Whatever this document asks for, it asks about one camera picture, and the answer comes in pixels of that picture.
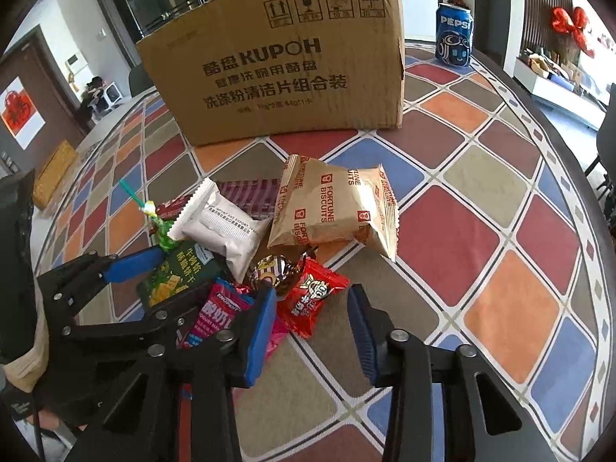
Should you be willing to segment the pink red snack packet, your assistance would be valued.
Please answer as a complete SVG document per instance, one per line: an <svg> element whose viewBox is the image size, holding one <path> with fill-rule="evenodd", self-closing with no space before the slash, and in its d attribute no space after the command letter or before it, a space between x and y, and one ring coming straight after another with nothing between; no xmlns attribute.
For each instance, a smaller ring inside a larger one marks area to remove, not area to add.
<svg viewBox="0 0 616 462"><path fill-rule="evenodd" d="M198 319L188 333L179 339L178 348L199 346L207 337L228 330L237 315L247 311L255 301L256 292L247 285L216 278Z"/></svg>

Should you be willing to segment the dark green snack packet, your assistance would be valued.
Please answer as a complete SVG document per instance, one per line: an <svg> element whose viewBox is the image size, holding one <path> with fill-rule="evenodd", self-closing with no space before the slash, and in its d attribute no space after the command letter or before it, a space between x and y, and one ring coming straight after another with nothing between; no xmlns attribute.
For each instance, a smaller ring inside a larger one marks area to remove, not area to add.
<svg viewBox="0 0 616 462"><path fill-rule="evenodd" d="M151 247L151 251L157 255L154 267L137 285L137 293L147 311L176 294L228 273L222 256L192 240L182 241L170 251L159 246Z"/></svg>

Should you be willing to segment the green lollipop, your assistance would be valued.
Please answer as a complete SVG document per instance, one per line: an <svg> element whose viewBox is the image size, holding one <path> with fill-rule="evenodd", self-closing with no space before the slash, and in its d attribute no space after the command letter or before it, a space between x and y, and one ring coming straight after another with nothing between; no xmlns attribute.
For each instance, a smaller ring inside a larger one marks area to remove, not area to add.
<svg viewBox="0 0 616 462"><path fill-rule="evenodd" d="M123 178L119 179L119 185L122 190L137 204L138 209L149 220L152 230L154 231L154 238L156 238L157 246L160 246L161 249L166 251L166 253L176 249L176 247L179 246L179 241L173 240L169 236L171 223L164 220L156 212L156 204L151 200L144 201L141 199Z"/></svg>

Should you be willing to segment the white snack packet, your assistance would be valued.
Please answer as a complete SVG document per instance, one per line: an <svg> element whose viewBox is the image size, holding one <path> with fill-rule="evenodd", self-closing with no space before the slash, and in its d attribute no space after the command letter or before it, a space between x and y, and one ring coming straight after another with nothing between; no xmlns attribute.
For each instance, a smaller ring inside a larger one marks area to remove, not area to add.
<svg viewBox="0 0 616 462"><path fill-rule="evenodd" d="M205 178L172 223L167 236L173 241L191 239L220 254L226 259L234 280L242 283L270 221L271 218L253 219L223 197L212 179Z"/></svg>

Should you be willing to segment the brown shiny candy wrapper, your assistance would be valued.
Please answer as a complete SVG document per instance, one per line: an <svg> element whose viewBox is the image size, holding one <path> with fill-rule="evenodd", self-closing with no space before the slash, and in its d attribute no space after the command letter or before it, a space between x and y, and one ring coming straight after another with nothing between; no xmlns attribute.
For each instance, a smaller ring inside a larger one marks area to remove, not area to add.
<svg viewBox="0 0 616 462"><path fill-rule="evenodd" d="M308 259L315 259L315 249L305 249L299 260L292 261L281 254L269 254L248 269L248 281L252 288L252 296L268 286L276 292L277 301L284 300L291 289L300 280Z"/></svg>

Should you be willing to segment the red cartoon snack packet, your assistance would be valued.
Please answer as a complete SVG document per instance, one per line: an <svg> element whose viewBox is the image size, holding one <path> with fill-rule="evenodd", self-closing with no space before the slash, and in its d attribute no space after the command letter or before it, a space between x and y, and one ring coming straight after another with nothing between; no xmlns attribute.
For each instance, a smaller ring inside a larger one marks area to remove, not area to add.
<svg viewBox="0 0 616 462"><path fill-rule="evenodd" d="M327 299L345 291L349 285L349 278L343 274L304 256L295 274L295 283L286 297L277 303L277 316L289 331L310 339Z"/></svg>

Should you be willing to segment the maroon striped snack packet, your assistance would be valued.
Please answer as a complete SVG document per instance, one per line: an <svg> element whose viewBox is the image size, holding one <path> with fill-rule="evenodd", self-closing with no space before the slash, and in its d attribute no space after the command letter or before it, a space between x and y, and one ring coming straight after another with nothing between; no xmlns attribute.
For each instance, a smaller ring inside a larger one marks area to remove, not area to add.
<svg viewBox="0 0 616 462"><path fill-rule="evenodd" d="M239 206L243 212L254 219L263 220L274 216L280 181L274 179L254 179L253 181L217 181L223 197ZM171 220L179 216L181 210L192 197L192 193L179 196L156 206L157 216Z"/></svg>

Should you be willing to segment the beige Fortune Biscuits bag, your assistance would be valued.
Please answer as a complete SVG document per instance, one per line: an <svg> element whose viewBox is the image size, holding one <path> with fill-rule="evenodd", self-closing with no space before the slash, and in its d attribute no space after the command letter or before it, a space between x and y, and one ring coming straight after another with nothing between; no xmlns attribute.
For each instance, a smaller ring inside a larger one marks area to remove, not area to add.
<svg viewBox="0 0 616 462"><path fill-rule="evenodd" d="M347 169L293 154L285 162L267 246L357 241L395 260L399 209L383 166Z"/></svg>

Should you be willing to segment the yellow woven box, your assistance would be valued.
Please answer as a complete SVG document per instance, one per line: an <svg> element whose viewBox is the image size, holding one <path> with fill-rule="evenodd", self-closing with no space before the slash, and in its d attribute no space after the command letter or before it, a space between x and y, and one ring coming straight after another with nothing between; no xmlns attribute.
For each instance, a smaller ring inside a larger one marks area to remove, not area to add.
<svg viewBox="0 0 616 462"><path fill-rule="evenodd" d="M67 140L60 142L34 180L33 204L45 210L67 171L76 162L78 153Z"/></svg>

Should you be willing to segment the dark chair left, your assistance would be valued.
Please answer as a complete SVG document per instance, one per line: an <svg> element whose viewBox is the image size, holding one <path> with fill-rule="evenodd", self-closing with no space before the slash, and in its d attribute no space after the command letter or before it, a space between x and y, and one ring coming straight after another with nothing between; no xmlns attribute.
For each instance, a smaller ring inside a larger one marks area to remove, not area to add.
<svg viewBox="0 0 616 462"><path fill-rule="evenodd" d="M132 97L152 88L154 82L149 77L144 63L139 63L129 71L129 93Z"/></svg>

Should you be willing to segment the dark chair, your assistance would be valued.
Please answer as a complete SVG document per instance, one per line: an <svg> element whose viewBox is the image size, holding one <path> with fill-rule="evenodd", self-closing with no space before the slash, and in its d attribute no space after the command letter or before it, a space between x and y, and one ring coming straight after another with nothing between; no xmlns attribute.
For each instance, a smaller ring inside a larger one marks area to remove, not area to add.
<svg viewBox="0 0 616 462"><path fill-rule="evenodd" d="M144 63L139 63L129 71L129 93L132 97L152 88L154 82L149 77Z"/></svg>
<svg viewBox="0 0 616 462"><path fill-rule="evenodd" d="M604 180L597 189L604 188L601 196L606 196L603 205L603 215L612 228L615 225L615 185L616 185L616 85L610 88L610 103L607 107L606 116L596 136L597 157L584 171L589 176L595 167L603 166Z"/></svg>

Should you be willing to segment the red fu poster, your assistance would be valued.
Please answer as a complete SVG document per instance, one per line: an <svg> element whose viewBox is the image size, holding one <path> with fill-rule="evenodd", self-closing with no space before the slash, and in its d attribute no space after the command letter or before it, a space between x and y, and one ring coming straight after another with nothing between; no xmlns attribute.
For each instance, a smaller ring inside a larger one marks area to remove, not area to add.
<svg viewBox="0 0 616 462"><path fill-rule="evenodd" d="M45 126L19 76L1 92L1 119L22 149L26 149Z"/></svg>

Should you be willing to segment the brown entrance door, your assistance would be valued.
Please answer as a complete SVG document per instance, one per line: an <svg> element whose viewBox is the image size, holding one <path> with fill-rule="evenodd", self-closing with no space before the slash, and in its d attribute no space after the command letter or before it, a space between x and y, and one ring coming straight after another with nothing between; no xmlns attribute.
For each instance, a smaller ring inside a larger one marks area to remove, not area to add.
<svg viewBox="0 0 616 462"><path fill-rule="evenodd" d="M87 127L78 121L78 102L51 54L41 28L26 32L1 57L1 92L19 76L45 126L22 149L1 119L1 173L41 171L60 142L79 146Z"/></svg>

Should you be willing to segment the red bow decoration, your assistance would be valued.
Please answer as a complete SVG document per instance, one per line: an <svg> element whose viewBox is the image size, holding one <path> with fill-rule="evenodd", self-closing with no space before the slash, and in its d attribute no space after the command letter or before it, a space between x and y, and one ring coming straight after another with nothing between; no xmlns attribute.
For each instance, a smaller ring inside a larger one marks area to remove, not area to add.
<svg viewBox="0 0 616 462"><path fill-rule="evenodd" d="M579 50L594 59L595 53L589 47L585 34L588 24L588 16L582 7L575 6L572 13L560 6L553 7L551 11L551 28L561 35L572 35Z"/></svg>

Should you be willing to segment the dark interior door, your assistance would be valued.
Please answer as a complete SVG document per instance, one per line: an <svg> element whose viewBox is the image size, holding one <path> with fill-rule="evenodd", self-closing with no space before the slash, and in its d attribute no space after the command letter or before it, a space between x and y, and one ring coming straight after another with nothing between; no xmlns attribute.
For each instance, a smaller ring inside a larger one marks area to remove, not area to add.
<svg viewBox="0 0 616 462"><path fill-rule="evenodd" d="M474 48L504 66L511 0L474 0Z"/></svg>

